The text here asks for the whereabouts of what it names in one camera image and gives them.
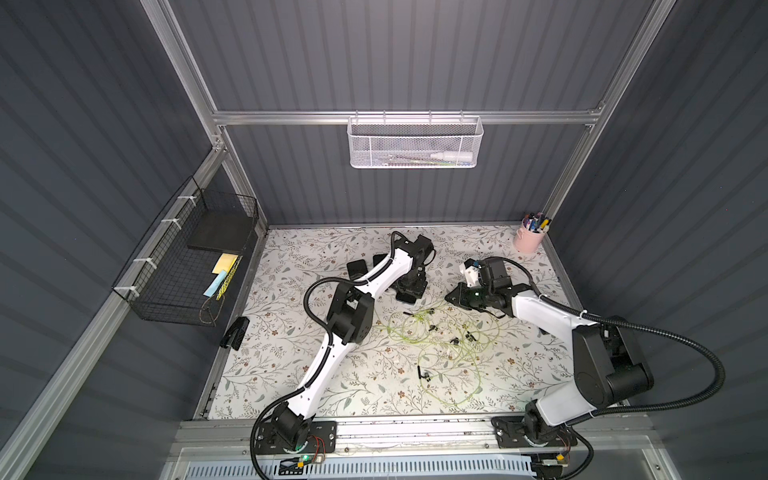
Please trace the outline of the black smartphone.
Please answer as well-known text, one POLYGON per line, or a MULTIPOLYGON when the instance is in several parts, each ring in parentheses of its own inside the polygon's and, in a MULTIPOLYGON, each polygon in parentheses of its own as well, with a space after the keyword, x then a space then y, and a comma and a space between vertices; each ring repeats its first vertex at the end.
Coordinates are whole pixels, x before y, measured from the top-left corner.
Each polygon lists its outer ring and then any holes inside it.
POLYGON ((365 259, 359 259, 346 264, 347 274, 350 280, 359 280, 364 277, 369 269, 365 259))
POLYGON ((381 262, 385 261, 388 258, 387 254, 375 254, 372 257, 372 264, 374 267, 377 267, 381 262))
POLYGON ((410 292, 398 291, 396 293, 396 300, 405 304, 413 305, 418 300, 418 297, 410 292))

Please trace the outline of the green wired earphones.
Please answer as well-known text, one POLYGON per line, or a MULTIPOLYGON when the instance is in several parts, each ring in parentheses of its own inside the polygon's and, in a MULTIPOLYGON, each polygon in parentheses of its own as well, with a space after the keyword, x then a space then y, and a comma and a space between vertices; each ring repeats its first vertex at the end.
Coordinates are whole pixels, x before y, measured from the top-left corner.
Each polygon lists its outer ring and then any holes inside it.
POLYGON ((434 314, 436 310, 427 307, 418 310, 394 312, 387 320, 376 320, 374 331, 381 332, 389 340, 406 345, 429 342, 439 331, 434 314))
POLYGON ((411 343, 418 347, 420 391, 449 411, 471 403, 483 391, 485 355, 507 317, 440 302, 411 312, 409 319, 415 323, 411 343))

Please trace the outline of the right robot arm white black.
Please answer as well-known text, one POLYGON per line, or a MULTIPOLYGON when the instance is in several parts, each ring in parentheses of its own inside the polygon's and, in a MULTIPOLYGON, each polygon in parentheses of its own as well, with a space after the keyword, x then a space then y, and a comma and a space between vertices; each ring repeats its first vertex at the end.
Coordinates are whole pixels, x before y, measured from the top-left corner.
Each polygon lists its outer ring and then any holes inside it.
POLYGON ((507 272, 512 260, 492 256, 468 259, 464 277, 445 297, 464 310, 506 316, 528 322, 563 342, 573 360, 568 382, 530 401, 523 415, 521 433, 534 446, 543 446, 568 426, 593 417, 623 412, 657 412, 685 408, 714 396, 724 385, 722 361, 703 345, 662 329, 634 324, 619 316, 602 317, 577 310, 542 293, 534 281, 516 284, 507 272), (710 362, 712 382, 702 391, 679 400, 621 406, 621 401, 652 389, 654 378, 636 339, 647 333, 691 348, 710 362))

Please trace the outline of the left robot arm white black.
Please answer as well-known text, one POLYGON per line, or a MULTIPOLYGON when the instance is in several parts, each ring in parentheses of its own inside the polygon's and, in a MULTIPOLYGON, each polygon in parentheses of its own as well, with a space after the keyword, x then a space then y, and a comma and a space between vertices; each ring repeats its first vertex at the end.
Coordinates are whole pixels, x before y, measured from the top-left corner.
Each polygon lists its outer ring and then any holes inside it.
POLYGON ((255 426, 267 421, 288 447, 302 448, 310 435, 321 395, 336 369, 370 333, 376 300, 391 289, 397 301, 415 304, 426 291, 426 267, 435 253, 429 238, 418 235, 410 240, 394 231, 390 234, 389 251, 376 255, 372 266, 364 260, 353 261, 347 264, 346 279, 325 277, 312 283, 303 296, 303 308, 324 329, 326 337, 298 388, 265 407, 255 426), (326 316, 320 318, 312 311, 310 299, 316 288, 327 283, 334 283, 336 289, 326 316))

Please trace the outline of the pink pen cup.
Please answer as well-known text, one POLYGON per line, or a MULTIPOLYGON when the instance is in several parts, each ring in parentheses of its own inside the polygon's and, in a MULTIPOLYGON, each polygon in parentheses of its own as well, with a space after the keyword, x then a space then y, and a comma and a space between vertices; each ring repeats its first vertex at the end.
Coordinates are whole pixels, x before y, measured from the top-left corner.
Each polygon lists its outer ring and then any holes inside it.
POLYGON ((514 237, 515 248, 523 254, 533 254, 537 251, 548 233, 551 218, 543 212, 526 214, 514 237))

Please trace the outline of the floral table mat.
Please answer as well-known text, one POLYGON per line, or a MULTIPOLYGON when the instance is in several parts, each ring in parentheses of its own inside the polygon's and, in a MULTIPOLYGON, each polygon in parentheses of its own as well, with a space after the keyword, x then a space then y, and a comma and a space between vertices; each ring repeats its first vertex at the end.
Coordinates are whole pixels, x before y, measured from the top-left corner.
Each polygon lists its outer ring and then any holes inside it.
MULTIPOLYGON (((519 411, 525 404, 565 383, 572 360, 556 338, 532 324, 507 317, 501 336, 485 355, 483 391, 465 407, 449 411, 418 386, 418 347, 389 340, 374 331, 376 320, 394 312, 418 310, 445 301, 461 280, 469 259, 503 256, 517 283, 534 281, 554 299, 579 301, 554 246, 545 241, 534 254, 516 250, 514 227, 437 226, 407 230, 432 240, 436 256, 426 269, 428 286, 413 305, 387 292, 375 305, 373 327, 363 343, 342 361, 319 402, 323 417, 419 414, 471 414, 519 411)), ((276 229, 271 231, 248 292, 244 313, 250 321, 242 346, 230 352, 207 407, 211 420, 253 419, 278 397, 293 391, 310 370, 325 337, 303 308, 303 296, 315 281, 346 274, 346 264, 371 260, 389 246, 386 228, 276 229)), ((333 283, 316 288, 310 307, 324 316, 333 283)))

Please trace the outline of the white marker in basket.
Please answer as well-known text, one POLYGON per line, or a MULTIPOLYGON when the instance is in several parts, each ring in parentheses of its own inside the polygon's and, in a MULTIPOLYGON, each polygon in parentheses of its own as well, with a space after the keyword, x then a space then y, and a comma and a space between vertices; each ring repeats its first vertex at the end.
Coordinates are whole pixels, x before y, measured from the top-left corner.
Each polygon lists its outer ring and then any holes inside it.
POLYGON ((474 154, 471 152, 443 151, 430 154, 430 160, 439 164, 473 165, 474 154))

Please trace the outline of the yellow sticky notes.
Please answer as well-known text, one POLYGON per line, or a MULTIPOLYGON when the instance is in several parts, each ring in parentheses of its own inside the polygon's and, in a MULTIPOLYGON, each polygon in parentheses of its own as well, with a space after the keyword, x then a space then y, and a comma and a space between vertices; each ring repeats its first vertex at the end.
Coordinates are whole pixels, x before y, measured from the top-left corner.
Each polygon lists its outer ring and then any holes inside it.
POLYGON ((229 272, 238 258, 239 256, 236 254, 222 253, 213 267, 212 273, 219 275, 222 272, 229 272))

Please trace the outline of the black notebook in basket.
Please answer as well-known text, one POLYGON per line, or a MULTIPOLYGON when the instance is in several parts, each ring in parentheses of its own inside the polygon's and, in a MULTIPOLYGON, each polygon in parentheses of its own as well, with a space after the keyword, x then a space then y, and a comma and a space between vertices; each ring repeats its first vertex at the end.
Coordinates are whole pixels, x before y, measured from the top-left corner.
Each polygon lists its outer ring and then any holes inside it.
POLYGON ((239 213, 207 211, 193 229, 187 247, 237 254, 253 232, 253 218, 239 213))

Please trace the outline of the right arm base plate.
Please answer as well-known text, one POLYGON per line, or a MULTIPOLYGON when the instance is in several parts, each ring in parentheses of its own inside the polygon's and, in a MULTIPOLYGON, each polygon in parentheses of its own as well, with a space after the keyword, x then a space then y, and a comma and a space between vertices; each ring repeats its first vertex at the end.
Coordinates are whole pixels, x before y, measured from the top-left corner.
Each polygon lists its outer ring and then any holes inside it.
POLYGON ((500 448, 544 448, 569 449, 579 440, 564 427, 547 425, 538 417, 528 415, 503 415, 491 418, 497 444, 500 448))

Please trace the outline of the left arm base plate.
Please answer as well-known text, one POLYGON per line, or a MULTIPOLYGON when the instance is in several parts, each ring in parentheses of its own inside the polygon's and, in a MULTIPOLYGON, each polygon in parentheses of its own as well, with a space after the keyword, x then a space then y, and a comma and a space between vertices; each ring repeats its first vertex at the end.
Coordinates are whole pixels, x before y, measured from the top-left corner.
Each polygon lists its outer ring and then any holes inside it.
POLYGON ((338 437, 335 421, 312 421, 297 434, 287 434, 271 422, 262 423, 256 431, 251 450, 256 455, 334 453, 338 437))

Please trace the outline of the black clip on frame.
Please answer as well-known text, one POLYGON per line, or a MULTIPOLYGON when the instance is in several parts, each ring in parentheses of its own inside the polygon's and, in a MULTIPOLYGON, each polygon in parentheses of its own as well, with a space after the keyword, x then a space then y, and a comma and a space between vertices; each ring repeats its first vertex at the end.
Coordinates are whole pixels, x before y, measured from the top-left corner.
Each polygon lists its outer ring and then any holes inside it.
POLYGON ((249 325, 250 321, 246 316, 240 316, 235 319, 221 338, 219 346, 224 349, 238 351, 241 348, 249 325))

